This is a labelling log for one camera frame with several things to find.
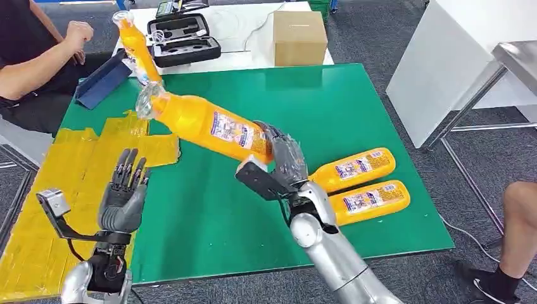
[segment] blue folder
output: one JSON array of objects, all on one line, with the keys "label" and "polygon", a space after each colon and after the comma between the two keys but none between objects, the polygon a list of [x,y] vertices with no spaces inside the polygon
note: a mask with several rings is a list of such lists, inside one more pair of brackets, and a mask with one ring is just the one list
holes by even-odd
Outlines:
[{"label": "blue folder", "polygon": [[86,108],[93,110],[132,73],[122,62],[123,58],[125,58],[125,50],[122,49],[91,73],[79,84],[75,99]]}]

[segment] bottle cap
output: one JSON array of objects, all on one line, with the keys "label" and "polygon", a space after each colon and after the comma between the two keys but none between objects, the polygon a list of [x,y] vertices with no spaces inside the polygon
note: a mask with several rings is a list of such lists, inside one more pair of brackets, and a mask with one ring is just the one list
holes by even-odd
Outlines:
[{"label": "bottle cap", "polygon": [[166,93],[162,85],[158,82],[149,82],[138,94],[136,100],[136,115],[138,118],[152,119],[160,114],[160,111],[153,106],[152,99],[162,99]]},{"label": "bottle cap", "polygon": [[112,15],[112,21],[116,23],[120,29],[123,29],[134,25],[134,16],[129,11],[118,11]]}]

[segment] black sock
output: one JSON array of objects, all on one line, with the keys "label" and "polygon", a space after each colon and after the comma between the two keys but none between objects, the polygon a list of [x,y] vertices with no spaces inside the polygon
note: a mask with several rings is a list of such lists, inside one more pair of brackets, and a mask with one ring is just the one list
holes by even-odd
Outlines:
[{"label": "black sock", "polygon": [[490,276],[488,286],[490,291],[494,293],[499,299],[511,299],[515,296],[515,290],[517,289],[521,279],[516,279],[505,274],[498,266],[496,272]]}]

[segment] person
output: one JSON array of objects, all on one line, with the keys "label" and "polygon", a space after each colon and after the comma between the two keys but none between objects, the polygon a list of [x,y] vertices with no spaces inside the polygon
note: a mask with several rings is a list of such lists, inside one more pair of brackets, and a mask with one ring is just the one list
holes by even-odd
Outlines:
[{"label": "person", "polygon": [[459,274],[485,303],[516,304],[517,289],[537,254],[537,183],[515,182],[503,194],[505,235],[500,264],[495,272],[457,263]]},{"label": "person", "polygon": [[86,57],[93,36],[71,21],[65,38],[34,0],[3,0],[0,9],[0,115],[27,130],[56,135],[81,77],[109,54]]}]

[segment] person's arm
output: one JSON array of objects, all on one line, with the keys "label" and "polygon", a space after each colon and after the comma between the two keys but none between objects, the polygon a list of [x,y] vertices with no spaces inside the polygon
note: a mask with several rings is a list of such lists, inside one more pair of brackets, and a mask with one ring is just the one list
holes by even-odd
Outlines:
[{"label": "person's arm", "polygon": [[[52,20],[45,14],[45,12],[37,5],[37,3],[34,2],[34,0],[30,1],[30,11],[34,13],[34,15],[43,23],[43,25],[47,28],[47,30],[51,33],[51,35],[58,41],[58,43],[63,42],[63,36],[60,34]],[[85,54],[84,50],[77,51],[75,54],[75,59],[77,63],[80,63],[81,65],[84,64],[85,61]]]},{"label": "person's arm", "polygon": [[86,22],[71,21],[65,40],[40,56],[0,70],[0,96],[19,100],[47,83],[71,59],[73,54],[91,40],[93,29]]}]

